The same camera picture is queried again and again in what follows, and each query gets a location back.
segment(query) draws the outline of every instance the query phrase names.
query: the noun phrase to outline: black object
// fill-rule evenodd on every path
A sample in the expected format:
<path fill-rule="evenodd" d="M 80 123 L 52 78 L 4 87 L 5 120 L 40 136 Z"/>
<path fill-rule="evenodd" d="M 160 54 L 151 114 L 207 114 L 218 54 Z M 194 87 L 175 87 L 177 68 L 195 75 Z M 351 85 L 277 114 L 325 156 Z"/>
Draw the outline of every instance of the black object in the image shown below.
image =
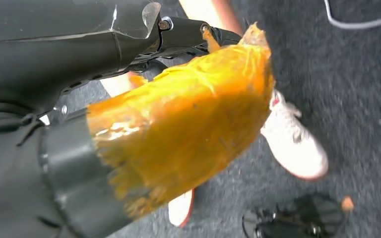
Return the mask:
<path fill-rule="evenodd" d="M 243 218 L 247 238 L 330 238 L 344 222 L 341 204 L 324 194 L 310 194 L 271 209 L 253 208 Z"/>
<path fill-rule="evenodd" d="M 133 220 L 114 198 L 86 110 L 62 94 L 90 80 L 162 70 L 157 58 L 201 56 L 203 21 L 159 15 L 148 0 L 0 0 L 0 238 L 104 238 Z M 44 126 L 38 117 L 62 116 Z"/>

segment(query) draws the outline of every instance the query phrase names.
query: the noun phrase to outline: person's leg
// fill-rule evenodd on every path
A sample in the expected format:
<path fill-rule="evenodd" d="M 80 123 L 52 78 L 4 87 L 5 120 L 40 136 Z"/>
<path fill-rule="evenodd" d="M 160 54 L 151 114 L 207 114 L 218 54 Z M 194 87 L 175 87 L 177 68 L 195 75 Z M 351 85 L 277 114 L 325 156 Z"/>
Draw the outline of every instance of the person's leg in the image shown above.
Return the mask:
<path fill-rule="evenodd" d="M 189 19 L 205 21 L 213 27 L 243 35 L 242 28 L 226 0 L 179 0 L 179 2 Z M 193 194 L 194 189 L 169 203 L 169 220 L 173 225 L 183 227 L 188 222 L 192 212 Z"/>
<path fill-rule="evenodd" d="M 227 0 L 179 0 L 190 19 L 206 21 L 214 27 L 234 31 L 240 35 L 243 30 Z M 260 130 L 266 138 L 275 159 L 291 174 L 302 179 L 317 179 L 326 174 L 328 160 L 322 146 L 312 134 L 297 120 L 301 113 L 294 105 L 285 102 L 284 96 L 274 90 L 270 102 L 271 115 Z M 185 200 L 185 195 L 176 200 Z M 172 221 L 172 217 L 189 217 L 191 207 L 175 202 L 169 204 L 173 224 L 184 225 L 185 220 Z"/>

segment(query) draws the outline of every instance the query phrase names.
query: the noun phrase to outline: metal screw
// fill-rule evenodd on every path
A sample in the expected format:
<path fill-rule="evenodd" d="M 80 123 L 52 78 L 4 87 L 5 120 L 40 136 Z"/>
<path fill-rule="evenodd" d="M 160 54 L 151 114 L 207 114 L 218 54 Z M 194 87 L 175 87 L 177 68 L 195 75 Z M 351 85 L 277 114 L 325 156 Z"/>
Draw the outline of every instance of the metal screw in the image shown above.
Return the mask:
<path fill-rule="evenodd" d="M 168 30 L 170 28 L 170 24 L 168 21 L 160 21 L 158 23 L 158 27 L 160 28 L 160 30 Z"/>
<path fill-rule="evenodd" d="M 201 25 L 201 32 L 202 32 L 202 33 L 203 33 L 204 31 L 209 30 L 209 29 L 210 29 L 210 27 L 209 27 L 208 24 L 203 23 L 203 24 Z"/>

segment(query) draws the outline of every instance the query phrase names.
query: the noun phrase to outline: taped wrap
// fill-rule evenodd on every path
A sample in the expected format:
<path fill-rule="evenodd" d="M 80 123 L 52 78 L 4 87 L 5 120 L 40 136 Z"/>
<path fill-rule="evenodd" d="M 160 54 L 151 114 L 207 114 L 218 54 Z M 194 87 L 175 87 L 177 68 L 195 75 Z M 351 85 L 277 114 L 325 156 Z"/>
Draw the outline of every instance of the taped wrap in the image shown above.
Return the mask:
<path fill-rule="evenodd" d="M 88 107 L 109 183 L 133 219 L 222 171 L 259 135 L 273 88 L 269 55 L 240 42 Z"/>

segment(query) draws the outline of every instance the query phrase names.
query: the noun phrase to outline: shoelace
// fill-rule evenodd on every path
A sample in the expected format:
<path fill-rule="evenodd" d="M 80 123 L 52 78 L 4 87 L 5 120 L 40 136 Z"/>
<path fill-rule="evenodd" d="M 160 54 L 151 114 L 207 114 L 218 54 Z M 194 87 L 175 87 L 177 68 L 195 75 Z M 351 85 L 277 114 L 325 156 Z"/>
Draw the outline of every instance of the shoelace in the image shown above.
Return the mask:
<path fill-rule="evenodd" d="M 280 105 L 270 107 L 271 112 L 284 124 L 286 133 L 292 135 L 293 141 L 298 143 L 305 136 L 304 130 L 297 124 L 297 118 L 302 116 L 302 113 L 291 103 L 282 102 Z"/>

